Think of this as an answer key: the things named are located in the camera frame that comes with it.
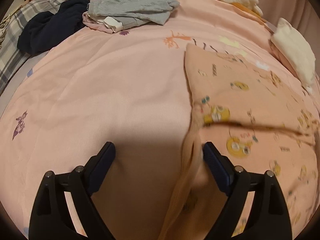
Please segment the orange fabric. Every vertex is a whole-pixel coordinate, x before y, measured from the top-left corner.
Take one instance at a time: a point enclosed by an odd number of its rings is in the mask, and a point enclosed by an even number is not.
[[[247,13],[250,13],[251,15],[257,17],[258,19],[260,19],[262,22],[267,22],[265,19],[263,19],[260,15],[256,14],[255,12],[253,12],[252,10],[248,9],[246,6],[242,5],[241,3],[238,3],[238,2],[232,2],[230,3],[232,4],[233,6],[237,7],[238,9],[244,11],[244,12],[247,12]]]

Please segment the white cloth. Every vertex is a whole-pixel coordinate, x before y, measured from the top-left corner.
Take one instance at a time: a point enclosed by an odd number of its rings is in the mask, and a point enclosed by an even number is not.
[[[291,64],[301,84],[310,93],[315,78],[316,57],[306,39],[285,19],[280,18],[272,43]]]
[[[88,13],[88,16],[94,20],[97,24],[103,24],[107,28],[112,29],[114,33],[122,31],[123,30],[123,25],[122,22],[119,22],[115,20],[114,18],[107,16],[92,16]]]

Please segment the orange tree print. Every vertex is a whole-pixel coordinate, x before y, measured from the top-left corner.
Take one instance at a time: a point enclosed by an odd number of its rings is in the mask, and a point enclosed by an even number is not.
[[[191,41],[191,37],[185,36],[183,34],[177,33],[177,35],[173,34],[173,31],[171,31],[171,36],[167,37],[163,40],[164,44],[168,46],[168,48],[173,48],[174,46],[176,49],[179,48],[179,45],[174,41],[174,39],[181,39],[185,41]]]

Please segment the metal screw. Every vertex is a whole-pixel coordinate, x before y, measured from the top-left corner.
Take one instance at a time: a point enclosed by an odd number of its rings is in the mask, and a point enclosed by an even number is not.
[[[46,176],[47,178],[49,178],[49,177],[51,177],[52,174],[53,174],[53,171],[47,171],[47,172],[45,173],[45,176]]]
[[[267,171],[267,175],[272,178],[275,174],[273,171]]]
[[[76,172],[81,172],[84,170],[84,166],[78,166],[76,167]]]
[[[235,171],[241,173],[244,171],[244,168],[242,168],[241,166],[238,165],[235,167]]]

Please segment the yellow cartoon character print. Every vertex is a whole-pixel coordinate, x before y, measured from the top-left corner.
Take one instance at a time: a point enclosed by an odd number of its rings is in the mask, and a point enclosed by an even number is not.
[[[303,120],[301,117],[298,117],[298,121],[299,121],[300,125],[303,126]]]
[[[245,56],[247,56],[247,53],[243,49],[241,49],[240,51],[237,51],[235,53],[235,55],[241,55],[241,56],[245,57]]]
[[[293,224],[293,225],[296,225],[296,224],[299,222],[300,218],[301,218],[301,212],[297,213],[297,214],[294,216],[294,218],[292,219],[292,224]]]
[[[307,176],[307,167],[303,165],[300,170],[300,176],[298,177],[298,180],[303,180]]]
[[[237,235],[243,233],[246,224],[247,224],[247,220],[245,218],[243,218],[241,220],[241,222],[238,223],[238,226],[236,227],[236,229],[233,232],[231,237],[234,237],[234,236],[237,236]]]
[[[272,77],[272,82],[273,84],[278,87],[278,85],[281,85],[282,86],[282,81],[281,79],[275,74],[273,73],[272,71],[271,72],[271,77]]]
[[[249,90],[249,87],[248,87],[247,84],[244,84],[244,83],[239,82],[239,81],[234,81],[233,83],[230,83],[230,86],[231,86],[231,88],[236,86],[237,88],[240,88],[243,91],[248,91]]]
[[[200,69],[198,69],[198,73],[203,77],[207,77],[208,76],[206,72],[204,72],[204,71],[202,71]]]
[[[314,179],[317,179],[318,175],[317,175],[317,171],[313,170],[312,171],[312,175]]]
[[[295,211],[295,204],[297,201],[297,197],[292,190],[288,192],[288,196],[286,199],[287,207],[289,214],[292,214]]]
[[[301,148],[301,141],[300,140],[296,140],[296,141],[297,141],[299,148]]]
[[[227,140],[227,150],[237,158],[247,157],[251,152],[252,141],[241,142],[238,137],[232,136]]]
[[[256,119],[252,116],[252,110],[250,109],[250,111],[247,111],[247,115],[250,117],[250,122],[252,124],[256,123]]]
[[[205,114],[203,117],[204,124],[213,122],[226,122],[230,119],[230,111],[223,106],[212,106],[211,113]]]
[[[281,173],[281,167],[278,164],[278,162],[270,161],[269,166],[270,166],[270,169],[273,171],[273,173],[278,177]]]
[[[310,127],[310,121],[309,121],[308,116],[306,115],[306,113],[305,113],[303,110],[301,110],[301,113],[302,113],[302,116],[303,116],[303,118],[304,118],[304,121],[305,121],[306,124],[307,124],[307,127],[309,128],[309,127]]]
[[[239,42],[229,40],[227,37],[219,36],[219,40],[221,42],[223,42],[224,44],[226,44],[226,45],[229,45],[229,46],[232,46],[232,47],[235,47],[235,48],[238,48],[238,49],[240,48]]]

